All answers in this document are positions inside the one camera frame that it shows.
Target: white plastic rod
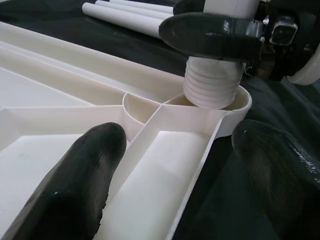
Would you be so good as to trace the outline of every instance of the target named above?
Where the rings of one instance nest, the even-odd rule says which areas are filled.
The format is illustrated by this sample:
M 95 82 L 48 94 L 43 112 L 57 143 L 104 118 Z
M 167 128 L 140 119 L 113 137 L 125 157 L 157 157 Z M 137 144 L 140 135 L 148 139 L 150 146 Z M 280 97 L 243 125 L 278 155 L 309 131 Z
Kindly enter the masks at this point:
M 95 4 L 106 7 L 106 8 L 118 9 L 118 10 L 130 12 L 130 13 L 140 14 L 140 15 L 144 15 L 144 16 L 148 16 L 156 19 L 162 19 L 162 20 L 165 20 L 173 16 L 172 14 L 161 12 L 161 11 L 154 11 L 154 10 L 145 9 L 145 8 L 139 8 L 139 7 L 128 6 L 123 4 L 116 4 L 116 3 L 102 1 L 102 0 L 96 1 Z
M 204 12 L 234 18 L 253 18 L 260 0 L 206 0 Z M 239 62 L 189 57 L 184 80 L 184 95 L 202 108 L 222 109 L 236 96 L 244 66 Z
M 151 37 L 160 38 L 159 25 L 162 23 L 162 19 L 99 6 L 88 2 L 82 5 L 82 11 L 85 15 L 90 17 L 134 30 Z
M 142 8 L 142 9 L 154 10 L 154 11 L 163 12 L 171 15 L 174 14 L 174 8 L 172 6 L 163 6 L 163 5 L 129 1 L 129 0 L 110 0 L 110 2 L 114 4 L 122 4 L 122 5 Z

